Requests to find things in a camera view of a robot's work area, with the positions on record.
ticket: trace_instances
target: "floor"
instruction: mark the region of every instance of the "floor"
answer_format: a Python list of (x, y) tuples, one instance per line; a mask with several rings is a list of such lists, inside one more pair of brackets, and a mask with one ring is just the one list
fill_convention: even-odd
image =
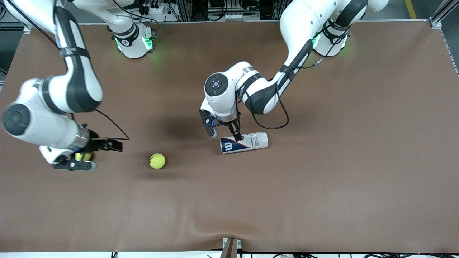
[[(434, 11), (440, 5), (441, 0), (412, 0), (414, 14), (416, 18), (428, 18), (431, 16)], [(84, 11), (77, 9), (72, 4), (69, 4), (69, 10), (75, 15), (76, 19), (81, 23), (92, 23), (92, 22), (101, 22), (100, 19), (95, 16), (88, 14)], [(390, 0), (386, 8), (376, 14), (368, 14), (365, 16), (365, 19), (409, 19), (410, 13), (407, 9), (405, 0)], [(8, 17), (0, 20), (0, 68), (4, 71), (8, 71), (8, 68), (11, 65), (14, 53), (16, 51), (19, 40), (23, 34), (22, 30), (20, 31), (5, 31), (5, 21), (8, 20)], [(447, 40), (447, 43), (450, 47), (452, 56), (459, 60), (459, 8), (456, 8), (448, 17), (446, 17), (442, 22), (442, 30)], [(4, 74), (0, 73), (0, 89), (1, 81), (5, 79)], [(80, 252), (80, 253), (0, 253), (0, 258), (2, 257), (109, 257), (109, 252)], [(118, 257), (196, 257), (196, 258), (207, 258), (207, 257), (219, 257), (219, 252), (189, 252), (181, 253), (139, 253), (139, 252), (122, 252)], [(254, 257), (266, 257), (270, 258), (272, 255), (265, 256), (255, 256)], [(319, 256), (320, 258), (334, 258), (336, 255), (323, 255)], [(360, 255), (354, 255), (354, 258), (361, 258)]]
[[(389, 0), (387, 6), (376, 14), (367, 14), (365, 19), (410, 19), (428, 18), (438, 8), (442, 0)], [(414, 14), (409, 13), (407, 2), (412, 2)], [(80, 23), (100, 23), (101, 20), (85, 11), (79, 10), (72, 3), (67, 8)], [(5, 79), (2, 70), (7, 72), (22, 35), (22, 31), (5, 31), (5, 25), (12, 19), (6, 15), (0, 20), (0, 81)], [(459, 8), (456, 8), (442, 21), (442, 30), (449, 45), (452, 57), (459, 60)]]

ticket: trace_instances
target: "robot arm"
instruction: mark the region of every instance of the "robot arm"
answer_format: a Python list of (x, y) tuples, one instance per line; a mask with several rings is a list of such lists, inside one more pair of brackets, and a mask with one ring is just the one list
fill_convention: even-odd
[[(91, 112), (103, 99), (99, 83), (72, 14), (53, 0), (6, 0), (6, 7), (21, 18), (29, 17), (37, 26), (55, 35), (61, 57), (67, 66), (63, 75), (25, 81), (18, 98), (5, 109), (4, 130), (15, 138), (40, 146), (45, 160), (58, 165), (74, 152), (90, 152), (104, 146), (122, 150), (121, 143), (99, 139), (97, 134), (69, 119), (65, 113)], [(94, 169), (93, 163), (81, 169)]]
[[(387, 2), (370, 1), (375, 4), (375, 9), (381, 7), (376, 3)], [(273, 110), (309, 57), (313, 45), (316, 45), (315, 50), (319, 54), (322, 53), (318, 49), (326, 48), (324, 56), (337, 54), (344, 46), (342, 42), (347, 38), (348, 28), (362, 17), (367, 4), (368, 0), (293, 0), (280, 18), (280, 30), (287, 44), (288, 57), (271, 80), (267, 80), (247, 62), (239, 62), (207, 78), (204, 88), (206, 98), (200, 113), (208, 135), (215, 138), (215, 126), (222, 124), (230, 128), (236, 140), (240, 140), (237, 98), (252, 114), (266, 114)], [(320, 28), (322, 32), (315, 38)], [(319, 37), (330, 40), (318, 41)]]
[(135, 23), (127, 13), (117, 14), (121, 7), (135, 0), (77, 0), (73, 3), (81, 10), (102, 19), (115, 35), (120, 51), (128, 58), (140, 58), (153, 50), (154, 35), (150, 27)]

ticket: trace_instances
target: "tennis ball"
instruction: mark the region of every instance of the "tennis ball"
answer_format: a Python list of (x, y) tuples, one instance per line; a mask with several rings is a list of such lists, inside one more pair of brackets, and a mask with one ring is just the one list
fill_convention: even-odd
[(80, 152), (75, 153), (75, 160), (81, 161), (82, 159), (84, 161), (90, 160), (91, 159), (91, 153), (85, 153), (84, 156)]
[(160, 154), (155, 153), (150, 157), (150, 166), (154, 169), (160, 169), (166, 164), (166, 158)]

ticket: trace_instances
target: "brown mat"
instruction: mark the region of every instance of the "brown mat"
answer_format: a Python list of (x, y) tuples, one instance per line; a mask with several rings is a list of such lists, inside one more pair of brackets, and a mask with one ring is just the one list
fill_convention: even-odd
[[(204, 250), (233, 236), (259, 252), (459, 252), (459, 80), (427, 22), (358, 22), (339, 56), (297, 76), (270, 147), (226, 156), (200, 121), (204, 82), (242, 60), (274, 75), (278, 23), (164, 25), (139, 60), (105, 26), (82, 31), (100, 109), (132, 140), (97, 153), (96, 172), (68, 172), (1, 130), (0, 251)], [(45, 37), (24, 35), (0, 107), (63, 72)], [(244, 133), (262, 131), (242, 112)], [(97, 113), (76, 118), (121, 136)], [(260, 118), (284, 120), (280, 107)], [(166, 169), (149, 167), (155, 152)]]

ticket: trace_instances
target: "metal frame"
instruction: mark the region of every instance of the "metal frame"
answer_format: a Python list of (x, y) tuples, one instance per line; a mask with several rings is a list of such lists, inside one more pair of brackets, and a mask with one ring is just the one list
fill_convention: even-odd
[(440, 32), (442, 33), (443, 40), (445, 41), (445, 45), (446, 45), (446, 49), (448, 50), (449, 57), (451, 58), (451, 61), (453, 61), (454, 69), (456, 69), (456, 73), (457, 73), (458, 76), (459, 76), (458, 67), (457, 67), (457, 65), (456, 65), (456, 62), (454, 61), (453, 55), (451, 54), (451, 50), (449, 49), (448, 42), (446, 42), (445, 34), (443, 34), (443, 30), (442, 30), (441, 28), (440, 28)]
[(443, 0), (438, 9), (429, 18), (432, 28), (442, 26), (441, 21), (459, 5), (459, 0)]
[(223, 248), (220, 258), (237, 258), (237, 244), (237, 239), (229, 238)]
[(187, 0), (177, 0), (177, 7), (179, 9), (180, 20), (183, 22), (191, 21), (191, 1), (188, 3)]
[(284, 10), (287, 8), (287, 6), (292, 2), (292, 0), (279, 0), (277, 1), (276, 8), (274, 9), (273, 12), (273, 19), (280, 19), (280, 16), (284, 12)]

